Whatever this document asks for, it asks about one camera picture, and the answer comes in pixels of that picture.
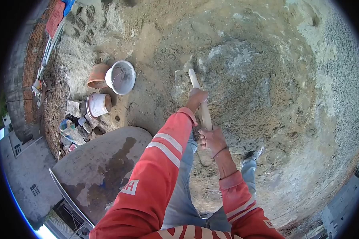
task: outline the window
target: window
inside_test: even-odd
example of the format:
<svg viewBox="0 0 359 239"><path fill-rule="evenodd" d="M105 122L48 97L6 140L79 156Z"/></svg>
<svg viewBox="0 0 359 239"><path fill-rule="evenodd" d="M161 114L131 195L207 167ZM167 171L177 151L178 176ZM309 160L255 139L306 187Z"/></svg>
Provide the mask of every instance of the window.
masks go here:
<svg viewBox="0 0 359 239"><path fill-rule="evenodd" d="M30 189L31 189L31 192L33 193L33 196L35 196L35 197L40 193L36 184L33 184L32 187L30 187Z"/></svg>
<svg viewBox="0 0 359 239"><path fill-rule="evenodd" d="M18 144L18 145L16 145L16 146L14 147L14 152L15 152L16 156L17 156L19 153L21 153L20 144Z"/></svg>

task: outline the terracotta pot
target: terracotta pot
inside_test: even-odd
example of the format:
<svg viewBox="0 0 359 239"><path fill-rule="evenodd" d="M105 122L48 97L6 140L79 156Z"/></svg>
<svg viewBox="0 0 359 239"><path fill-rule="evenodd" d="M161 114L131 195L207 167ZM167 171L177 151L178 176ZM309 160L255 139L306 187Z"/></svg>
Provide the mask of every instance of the terracotta pot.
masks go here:
<svg viewBox="0 0 359 239"><path fill-rule="evenodd" d="M109 66L104 63L95 64L90 73L89 80L86 83L91 88L105 88L107 84L105 82L105 74L109 70Z"/></svg>

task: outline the wet stain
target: wet stain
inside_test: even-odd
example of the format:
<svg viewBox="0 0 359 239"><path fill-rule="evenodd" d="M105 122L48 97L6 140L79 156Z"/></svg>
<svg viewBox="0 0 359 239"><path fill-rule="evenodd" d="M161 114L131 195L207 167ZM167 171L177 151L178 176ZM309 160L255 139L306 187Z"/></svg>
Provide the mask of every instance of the wet stain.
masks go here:
<svg viewBox="0 0 359 239"><path fill-rule="evenodd" d="M120 192L119 188L125 186L129 181L125 175L133 169L134 161L129 160L126 155L135 143L135 138L127 137L122 148L112 156L105 168L98 168L98 173L104 175L104 180L100 185L92 184L90 186L86 198L89 206L85 209L82 207L86 214L90 213L93 220L99 221L104 216L106 206L115 200Z"/></svg>
<svg viewBox="0 0 359 239"><path fill-rule="evenodd" d="M74 186L74 185L67 185L67 184L62 183L61 185L62 185L62 188L65 189L67 194L70 196L70 198L72 198L74 203L76 203L77 205L81 205L77 201L77 197L81 193L81 190L83 190L85 188L85 184L78 183L76 186Z"/></svg>

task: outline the stone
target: stone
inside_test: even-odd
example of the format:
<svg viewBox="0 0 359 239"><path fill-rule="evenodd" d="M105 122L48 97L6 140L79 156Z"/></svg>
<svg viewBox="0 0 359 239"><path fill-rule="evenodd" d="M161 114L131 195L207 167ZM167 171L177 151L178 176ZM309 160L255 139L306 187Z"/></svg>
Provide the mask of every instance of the stone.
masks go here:
<svg viewBox="0 0 359 239"><path fill-rule="evenodd" d="M100 122L100 127L103 129L103 130L108 130L109 126L107 125L107 123L105 123L104 121L101 121Z"/></svg>
<svg viewBox="0 0 359 239"><path fill-rule="evenodd" d="M92 133L89 136L90 140L94 140L96 138L96 133L94 131L92 131Z"/></svg>
<svg viewBox="0 0 359 239"><path fill-rule="evenodd" d="M89 125L92 127L92 128L96 128L99 124L100 124L100 120L98 119L92 119L88 113L86 113L85 115L85 118L86 118L86 121L89 122Z"/></svg>
<svg viewBox="0 0 359 239"><path fill-rule="evenodd" d="M92 127L90 125L88 125L86 122L83 123L82 127L85 129L85 131L88 133L88 134L91 134L92 133Z"/></svg>
<svg viewBox="0 0 359 239"><path fill-rule="evenodd" d="M88 142L89 134L85 131L85 129L80 125L77 126L76 129L77 129L78 134L82 136L82 138L85 140L85 142Z"/></svg>
<svg viewBox="0 0 359 239"><path fill-rule="evenodd" d="M67 111L70 115L81 118L86 114L86 103L84 101L67 101Z"/></svg>

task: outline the white plastic container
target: white plastic container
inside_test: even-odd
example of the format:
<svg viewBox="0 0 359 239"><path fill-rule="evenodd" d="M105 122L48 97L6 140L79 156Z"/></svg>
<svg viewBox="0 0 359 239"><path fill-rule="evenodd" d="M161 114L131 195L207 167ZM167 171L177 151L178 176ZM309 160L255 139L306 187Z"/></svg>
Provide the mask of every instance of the white plastic container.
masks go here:
<svg viewBox="0 0 359 239"><path fill-rule="evenodd" d="M108 94L98 94L93 92L86 98L86 111L92 119L109 113L111 108L112 99Z"/></svg>
<svg viewBox="0 0 359 239"><path fill-rule="evenodd" d="M106 72L105 82L117 94L129 93L135 83L135 71L132 64L126 60L116 62Z"/></svg>

